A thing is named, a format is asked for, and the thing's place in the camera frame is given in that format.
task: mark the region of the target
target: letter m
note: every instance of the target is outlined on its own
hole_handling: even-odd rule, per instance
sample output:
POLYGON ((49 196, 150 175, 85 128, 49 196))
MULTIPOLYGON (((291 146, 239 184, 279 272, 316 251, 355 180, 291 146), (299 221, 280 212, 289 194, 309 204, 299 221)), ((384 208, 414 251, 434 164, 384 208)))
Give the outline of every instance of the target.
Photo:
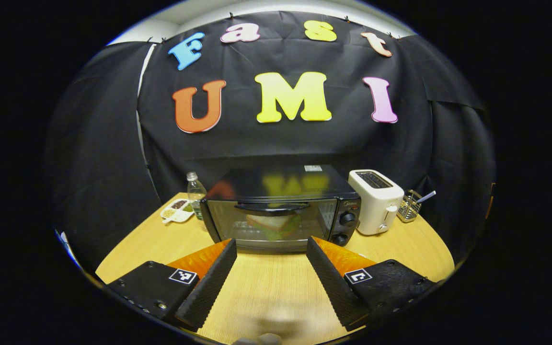
POLYGON ((325 92, 322 84, 327 80, 323 73, 305 72, 299 77, 295 88, 275 72, 258 74, 254 80, 261 84, 261 112, 257 114, 258 122, 278 122, 282 114, 276 110, 276 101, 282 107, 289 120, 298 115, 299 107, 304 102, 304 110, 300 113, 306 121, 331 120, 331 112, 327 110, 325 92))

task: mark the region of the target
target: white wall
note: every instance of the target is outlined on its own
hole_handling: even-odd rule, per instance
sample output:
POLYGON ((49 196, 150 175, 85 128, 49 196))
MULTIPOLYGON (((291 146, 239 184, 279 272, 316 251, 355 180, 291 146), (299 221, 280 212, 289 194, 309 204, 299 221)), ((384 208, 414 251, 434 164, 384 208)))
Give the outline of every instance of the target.
POLYGON ((215 0, 211 5, 206 0, 187 0, 136 24, 109 44, 145 42, 151 36, 151 42, 160 43, 162 37, 169 39, 197 26, 228 18, 230 12, 241 15, 264 11, 304 11, 337 18, 348 16, 351 22, 391 33, 394 37, 414 35, 414 31, 405 24, 356 0, 215 0))
POLYGON ((176 35, 178 27, 178 24, 166 20, 146 19, 119 35, 119 37, 108 43, 108 46, 114 43, 132 41, 161 43, 161 38, 168 39, 176 35))

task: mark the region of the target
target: toaster oven door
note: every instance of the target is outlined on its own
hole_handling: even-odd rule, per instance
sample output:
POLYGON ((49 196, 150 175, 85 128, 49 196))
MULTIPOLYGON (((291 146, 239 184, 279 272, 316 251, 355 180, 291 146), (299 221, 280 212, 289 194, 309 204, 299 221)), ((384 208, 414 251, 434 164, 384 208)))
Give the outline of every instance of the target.
POLYGON ((310 236, 328 239, 337 199, 307 202, 207 202, 221 240, 235 238, 239 247, 303 251, 310 236))

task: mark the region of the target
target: plastic water bottle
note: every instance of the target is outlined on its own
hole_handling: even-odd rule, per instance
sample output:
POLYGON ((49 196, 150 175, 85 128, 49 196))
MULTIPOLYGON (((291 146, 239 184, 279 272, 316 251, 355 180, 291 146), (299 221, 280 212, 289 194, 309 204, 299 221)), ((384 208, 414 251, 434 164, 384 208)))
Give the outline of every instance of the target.
POLYGON ((204 220, 201 215, 199 201, 206 196, 206 188, 204 188, 204 185, 197 179, 197 174, 195 172, 187 173, 186 180, 189 181, 189 184, 186 186, 186 192, 189 195, 189 201, 195 212, 195 216, 197 216, 199 220, 204 220))

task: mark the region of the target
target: metal utensil holder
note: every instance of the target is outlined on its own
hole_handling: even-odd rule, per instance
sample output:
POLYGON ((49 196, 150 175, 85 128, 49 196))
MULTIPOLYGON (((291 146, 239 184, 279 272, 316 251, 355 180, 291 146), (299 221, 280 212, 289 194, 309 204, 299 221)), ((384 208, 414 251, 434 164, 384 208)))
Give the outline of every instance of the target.
POLYGON ((408 223, 416 219, 416 216, 419 214, 421 209, 421 204, 417 204, 416 201, 422 196, 410 189, 403 196, 402 203, 399 205, 397 210, 397 218, 399 218, 403 223, 408 223))

